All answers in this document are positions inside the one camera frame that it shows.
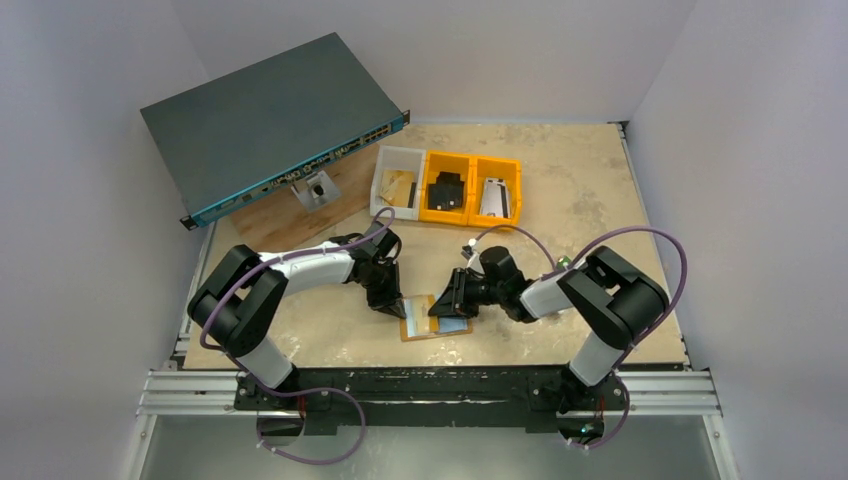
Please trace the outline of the black card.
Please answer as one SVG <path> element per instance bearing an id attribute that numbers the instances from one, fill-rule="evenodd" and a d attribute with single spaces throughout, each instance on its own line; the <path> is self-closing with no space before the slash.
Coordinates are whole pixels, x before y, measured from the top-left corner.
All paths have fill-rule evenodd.
<path id="1" fill-rule="evenodd" d="M 436 211 L 461 209 L 464 204 L 464 188 L 429 184 L 427 188 L 427 208 Z"/>
<path id="2" fill-rule="evenodd" d="M 457 187 L 459 189 L 464 188 L 464 181 L 462 180 L 461 175 L 456 172 L 440 172 L 436 178 L 436 184 Z"/>

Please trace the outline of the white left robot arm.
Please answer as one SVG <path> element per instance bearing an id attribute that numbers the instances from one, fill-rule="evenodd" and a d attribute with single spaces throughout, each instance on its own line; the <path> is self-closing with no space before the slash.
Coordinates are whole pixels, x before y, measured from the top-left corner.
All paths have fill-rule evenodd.
<path id="1" fill-rule="evenodd" d="M 273 254 L 237 245 L 193 295 L 187 315 L 260 383 L 264 401 L 284 409 L 297 399 L 298 370 L 268 335 L 281 301 L 319 286 L 355 283 L 371 310 L 403 319 L 401 249 L 400 237 L 380 221 L 363 234 L 332 237 L 309 249 Z"/>

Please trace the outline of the gold cards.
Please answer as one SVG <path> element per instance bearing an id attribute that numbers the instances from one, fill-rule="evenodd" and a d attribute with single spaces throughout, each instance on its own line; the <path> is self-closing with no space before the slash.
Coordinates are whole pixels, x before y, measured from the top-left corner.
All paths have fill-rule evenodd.
<path id="1" fill-rule="evenodd" d="M 378 195 L 390 206 L 411 208 L 417 187 L 416 176 L 411 171 L 384 170 L 379 184 Z"/>

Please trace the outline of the yellow leather card holder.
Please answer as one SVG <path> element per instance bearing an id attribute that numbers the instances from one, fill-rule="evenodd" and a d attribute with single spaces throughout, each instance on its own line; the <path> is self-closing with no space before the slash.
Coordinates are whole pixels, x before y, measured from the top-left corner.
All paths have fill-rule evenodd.
<path id="1" fill-rule="evenodd" d="M 473 332 L 470 319 L 429 315 L 428 311 L 434 305 L 435 297 L 432 294 L 403 299 L 405 317 L 400 320 L 399 327 L 402 342 L 467 335 Z"/>

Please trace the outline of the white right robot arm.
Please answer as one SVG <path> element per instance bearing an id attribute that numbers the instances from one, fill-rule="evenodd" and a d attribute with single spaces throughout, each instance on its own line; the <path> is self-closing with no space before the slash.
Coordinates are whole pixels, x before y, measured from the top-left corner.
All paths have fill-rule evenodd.
<path id="1" fill-rule="evenodd" d="M 497 305 L 510 319 L 532 323 L 575 309 L 591 330 L 561 381 L 564 399 L 576 407 L 599 396 L 600 383 L 628 347 L 670 306 L 658 283 L 606 246 L 592 251 L 577 268 L 537 280 L 526 278 L 503 246 L 483 250 L 478 260 L 478 270 L 452 271 L 428 314 L 473 318 L 480 307 Z"/>

